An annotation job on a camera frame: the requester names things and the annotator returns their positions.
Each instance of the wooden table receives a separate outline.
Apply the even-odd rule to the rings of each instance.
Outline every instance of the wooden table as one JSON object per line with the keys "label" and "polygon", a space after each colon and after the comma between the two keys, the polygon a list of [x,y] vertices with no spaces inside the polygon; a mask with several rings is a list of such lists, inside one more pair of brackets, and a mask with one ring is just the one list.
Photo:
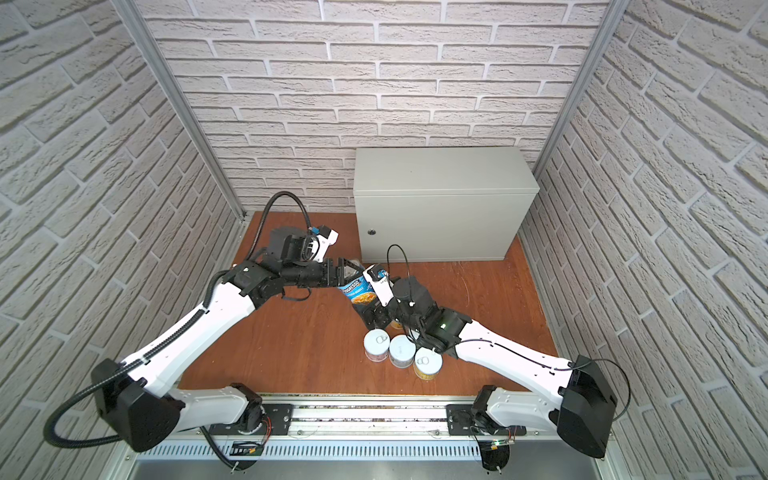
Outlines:
{"label": "wooden table", "polygon": [[[257,214],[238,250],[241,261],[253,241]],[[313,225],[339,232],[327,257],[360,258],[354,214],[311,214]],[[259,245],[284,225],[302,227],[301,214],[270,213]],[[405,276],[404,263],[392,264],[392,276]],[[441,306],[470,315],[499,335],[543,353],[556,355],[520,240],[504,261],[412,263],[411,274]],[[305,290],[290,289],[290,296]],[[388,329],[390,336],[402,330]],[[241,382],[256,392],[352,393],[473,396],[483,385],[525,390],[491,370],[443,356],[437,377],[425,382],[412,368],[365,357],[367,330],[352,304],[333,288],[314,289],[301,303],[272,298],[224,333],[184,373],[182,389],[212,389]]]}

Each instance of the brick wall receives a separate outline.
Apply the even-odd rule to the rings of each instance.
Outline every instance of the brick wall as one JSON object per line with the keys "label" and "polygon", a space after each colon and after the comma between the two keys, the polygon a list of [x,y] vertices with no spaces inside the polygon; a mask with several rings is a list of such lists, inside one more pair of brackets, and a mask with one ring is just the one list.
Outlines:
{"label": "brick wall", "polygon": [[521,229],[638,477],[768,477],[766,5],[633,0]]}
{"label": "brick wall", "polygon": [[235,217],[110,2],[0,3],[0,111],[0,477],[96,478],[113,445],[43,423],[191,309]]}
{"label": "brick wall", "polygon": [[517,145],[534,162],[606,5],[137,3],[245,208],[290,189],[341,212],[356,147]]}

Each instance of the metal cabinet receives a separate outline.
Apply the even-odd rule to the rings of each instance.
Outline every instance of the metal cabinet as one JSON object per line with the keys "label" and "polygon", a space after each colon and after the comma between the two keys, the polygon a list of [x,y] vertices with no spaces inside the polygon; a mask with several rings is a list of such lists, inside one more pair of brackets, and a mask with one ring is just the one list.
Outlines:
{"label": "metal cabinet", "polygon": [[538,190],[516,147],[359,148],[362,260],[503,260]]}

